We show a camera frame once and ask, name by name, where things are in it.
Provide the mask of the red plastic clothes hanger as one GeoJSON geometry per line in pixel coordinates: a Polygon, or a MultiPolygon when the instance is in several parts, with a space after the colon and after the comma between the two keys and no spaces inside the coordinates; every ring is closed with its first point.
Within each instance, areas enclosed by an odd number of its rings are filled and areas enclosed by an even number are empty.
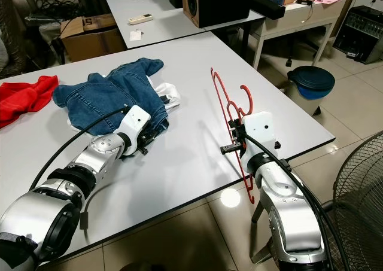
{"type": "MultiPolygon", "coordinates": [[[[211,68],[210,72],[211,72],[212,81],[214,83],[214,88],[218,96],[219,106],[221,107],[221,112],[222,112],[222,115],[224,116],[224,125],[225,125],[225,128],[227,129],[227,134],[229,135],[230,140],[232,140],[232,137],[230,136],[230,132],[228,130],[227,121],[229,120],[242,121],[242,118],[245,115],[252,114],[252,110],[253,110],[252,95],[249,88],[247,88],[246,85],[240,85],[240,89],[245,91],[247,95],[248,104],[249,104],[248,110],[245,112],[241,107],[238,107],[238,105],[235,104],[234,101],[232,101],[230,96],[228,96],[228,92],[226,90],[224,83],[222,82],[222,79],[219,73],[214,68],[211,68]]],[[[237,156],[237,162],[239,165],[239,175],[241,176],[241,179],[245,185],[247,198],[254,205],[255,198],[254,198],[254,195],[252,195],[252,190],[254,189],[253,178],[243,168],[241,164],[241,158],[238,157],[238,153],[235,153],[235,156],[237,156]]]]}

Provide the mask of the blue denim garment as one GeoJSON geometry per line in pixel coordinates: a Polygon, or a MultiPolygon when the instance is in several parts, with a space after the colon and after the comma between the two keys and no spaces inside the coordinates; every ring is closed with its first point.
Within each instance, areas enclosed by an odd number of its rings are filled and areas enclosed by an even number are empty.
{"type": "Polygon", "coordinates": [[[146,129],[158,135],[169,128],[169,115],[148,77],[163,67],[159,59],[140,58],[118,66],[106,77],[93,72],[84,83],[59,85],[52,99],[66,109],[69,123],[78,130],[117,109],[140,106],[150,115],[146,129]]]}

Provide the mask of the red cloth garment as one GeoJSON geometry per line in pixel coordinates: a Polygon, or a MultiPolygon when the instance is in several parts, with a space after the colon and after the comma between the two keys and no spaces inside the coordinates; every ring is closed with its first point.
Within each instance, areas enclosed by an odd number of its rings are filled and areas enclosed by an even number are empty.
{"type": "Polygon", "coordinates": [[[57,76],[40,76],[36,83],[2,83],[0,85],[0,128],[16,121],[22,114],[36,112],[49,104],[57,76]]]}

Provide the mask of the black metal table leg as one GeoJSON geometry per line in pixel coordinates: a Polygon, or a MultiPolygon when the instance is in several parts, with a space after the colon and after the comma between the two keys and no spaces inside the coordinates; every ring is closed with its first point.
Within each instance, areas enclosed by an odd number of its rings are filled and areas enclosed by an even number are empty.
{"type": "Polygon", "coordinates": [[[265,210],[265,206],[263,206],[263,201],[265,200],[265,194],[260,192],[260,200],[256,205],[254,213],[251,217],[251,233],[250,233],[250,244],[249,244],[249,255],[251,257],[251,262],[257,266],[260,263],[264,263],[272,258],[271,254],[271,244],[272,238],[271,233],[269,233],[269,240],[260,248],[257,249],[257,238],[258,238],[258,221],[260,219],[261,214],[265,210]]]}

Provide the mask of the blue bin with dark lid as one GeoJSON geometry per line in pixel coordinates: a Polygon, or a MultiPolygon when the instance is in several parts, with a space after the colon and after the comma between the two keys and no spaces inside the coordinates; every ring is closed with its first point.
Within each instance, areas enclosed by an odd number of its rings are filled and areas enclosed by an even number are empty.
{"type": "Polygon", "coordinates": [[[329,95],[336,83],[331,72],[317,66],[299,66],[287,72],[287,79],[295,83],[299,95],[309,101],[329,95]]]}

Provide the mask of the white office table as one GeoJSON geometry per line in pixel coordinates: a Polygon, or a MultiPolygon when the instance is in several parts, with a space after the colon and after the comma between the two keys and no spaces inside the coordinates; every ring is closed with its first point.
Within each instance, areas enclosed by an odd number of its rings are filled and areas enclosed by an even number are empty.
{"type": "Polygon", "coordinates": [[[207,28],[198,28],[183,13],[183,9],[174,8],[169,0],[106,0],[118,31],[122,34],[127,49],[142,47],[155,43],[170,41],[170,39],[185,38],[214,29],[232,25],[247,24],[252,20],[261,20],[263,15],[250,11],[246,19],[233,20],[224,24],[207,28]],[[153,14],[154,20],[139,25],[129,25],[129,19],[143,14],[153,14]],[[129,41],[129,32],[141,30],[141,41],[129,41]]]}

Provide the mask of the brown cardboard box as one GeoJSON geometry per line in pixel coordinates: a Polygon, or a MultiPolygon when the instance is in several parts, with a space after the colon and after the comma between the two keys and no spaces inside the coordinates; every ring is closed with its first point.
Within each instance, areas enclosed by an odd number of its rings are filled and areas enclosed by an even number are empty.
{"type": "Polygon", "coordinates": [[[60,26],[60,39],[72,62],[127,50],[112,14],[66,20],[60,26]]]}

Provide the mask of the white remote control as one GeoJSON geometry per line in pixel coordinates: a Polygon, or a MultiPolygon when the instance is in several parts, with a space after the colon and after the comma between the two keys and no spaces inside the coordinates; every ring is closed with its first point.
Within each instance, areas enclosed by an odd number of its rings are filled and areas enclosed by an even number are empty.
{"type": "Polygon", "coordinates": [[[150,20],[154,19],[155,17],[153,14],[143,14],[136,17],[131,17],[131,19],[129,19],[129,25],[139,25],[145,22],[150,22],[150,20]]]}

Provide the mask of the wooden black speaker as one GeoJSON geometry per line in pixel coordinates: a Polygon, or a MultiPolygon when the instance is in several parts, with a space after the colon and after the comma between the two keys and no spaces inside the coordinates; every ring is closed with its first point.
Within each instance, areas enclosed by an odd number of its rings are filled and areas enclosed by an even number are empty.
{"type": "Polygon", "coordinates": [[[184,14],[198,28],[246,19],[251,0],[183,0],[184,14]]]}

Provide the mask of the long black bar speaker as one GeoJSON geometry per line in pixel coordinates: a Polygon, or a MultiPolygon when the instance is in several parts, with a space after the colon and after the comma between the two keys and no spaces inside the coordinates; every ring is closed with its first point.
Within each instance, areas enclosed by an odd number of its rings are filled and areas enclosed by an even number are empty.
{"type": "Polygon", "coordinates": [[[251,0],[250,9],[272,20],[281,19],[285,14],[285,6],[271,0],[251,0]]]}

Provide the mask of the white desk with drawer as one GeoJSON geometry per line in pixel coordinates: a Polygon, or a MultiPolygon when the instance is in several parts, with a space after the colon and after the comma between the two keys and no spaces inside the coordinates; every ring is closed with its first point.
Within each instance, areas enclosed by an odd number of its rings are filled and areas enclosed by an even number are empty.
{"type": "Polygon", "coordinates": [[[333,29],[336,27],[338,20],[342,18],[342,12],[347,11],[351,2],[350,0],[337,0],[331,4],[315,2],[310,6],[290,4],[285,6],[285,14],[281,19],[271,20],[265,17],[263,20],[255,20],[250,32],[256,39],[252,67],[256,69],[259,66],[261,50],[266,39],[278,38],[279,36],[323,26],[326,30],[312,61],[312,66],[314,66],[324,53],[333,29]]]}

